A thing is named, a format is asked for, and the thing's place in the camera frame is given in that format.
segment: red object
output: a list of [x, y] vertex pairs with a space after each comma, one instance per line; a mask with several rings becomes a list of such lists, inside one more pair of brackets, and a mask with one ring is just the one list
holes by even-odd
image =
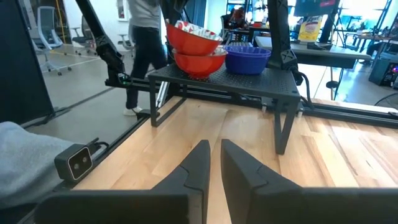
[[331, 6], [336, 3], [336, 0], [329, 0], [321, 2], [321, 7]]
[[261, 27], [262, 22], [254, 22], [253, 27]]
[[167, 37], [171, 46], [184, 55], [209, 55], [216, 50], [221, 41], [206, 39], [178, 29], [169, 23], [167, 25]]
[[191, 56], [176, 53], [174, 59], [178, 67], [187, 72], [191, 78], [208, 78], [224, 63], [226, 54], [213, 56]]

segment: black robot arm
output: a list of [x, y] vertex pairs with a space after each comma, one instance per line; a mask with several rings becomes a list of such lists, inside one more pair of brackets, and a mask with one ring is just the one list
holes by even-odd
[[[160, 0], [160, 6], [164, 19], [169, 19], [171, 24], [175, 24], [181, 18], [182, 9], [188, 0]], [[97, 15], [90, 3], [90, 0], [76, 0], [83, 17], [86, 19], [91, 32], [94, 35], [97, 54], [108, 66], [107, 85], [117, 85], [120, 83], [119, 75], [125, 74], [122, 55], [105, 34], [104, 29], [98, 20]]]
[[301, 85], [302, 73], [299, 73], [297, 57], [290, 48], [287, 0], [268, 0], [268, 18], [272, 39], [272, 54], [268, 67], [292, 71], [296, 84]]

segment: blue plastic bin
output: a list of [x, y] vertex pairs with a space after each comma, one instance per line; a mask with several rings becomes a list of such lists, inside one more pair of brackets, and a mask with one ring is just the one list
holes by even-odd
[[231, 73], [259, 75], [267, 66], [271, 51], [258, 47], [227, 46], [225, 67]]

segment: gray jacket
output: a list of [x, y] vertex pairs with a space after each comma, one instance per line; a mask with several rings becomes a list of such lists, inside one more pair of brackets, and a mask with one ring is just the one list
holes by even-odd
[[36, 203], [61, 182], [54, 158], [73, 143], [0, 123], [0, 209]]
[[128, 0], [131, 13], [130, 25], [160, 27], [159, 0]]

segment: stacked red bowls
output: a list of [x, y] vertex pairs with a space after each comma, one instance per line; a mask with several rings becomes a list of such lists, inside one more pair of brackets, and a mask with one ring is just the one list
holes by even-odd
[[217, 48], [223, 41], [220, 36], [184, 21], [166, 26], [175, 62], [190, 77], [208, 78], [223, 65], [227, 52]]

